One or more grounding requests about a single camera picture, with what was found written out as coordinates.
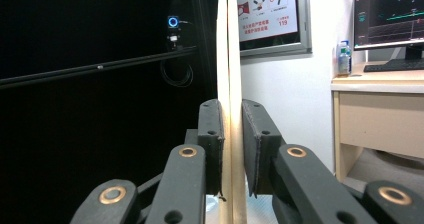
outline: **desk drawer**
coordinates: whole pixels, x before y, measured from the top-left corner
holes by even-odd
[[[424,158],[424,95],[340,92],[340,142]]]

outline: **poster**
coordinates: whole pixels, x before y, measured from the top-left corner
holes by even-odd
[[[240,42],[297,32],[296,0],[237,0]]]

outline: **dark background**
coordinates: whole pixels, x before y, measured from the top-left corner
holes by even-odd
[[[162,64],[177,80],[190,65],[193,82],[169,85],[156,61],[0,87],[1,223],[69,223],[101,183],[141,185],[163,171],[186,129],[197,128],[199,105],[217,96],[217,0],[200,0],[207,9],[193,5],[199,0],[89,2],[2,0],[7,18],[1,35],[13,37],[1,41],[2,77],[165,53],[166,17],[172,14],[194,24],[182,41],[199,49]],[[64,15],[51,3],[75,13]],[[71,17],[80,25],[64,25]],[[199,20],[206,23],[204,35]],[[79,31],[68,35],[73,28]]]

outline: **blue light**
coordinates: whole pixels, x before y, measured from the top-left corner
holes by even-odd
[[[177,17],[168,17],[168,26],[175,28],[178,27],[179,20]]]

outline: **white wall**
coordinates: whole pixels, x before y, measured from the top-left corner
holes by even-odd
[[[265,106],[288,144],[312,149],[334,172],[330,84],[334,48],[352,39],[352,0],[310,0],[310,10],[313,53],[242,59],[242,92]]]

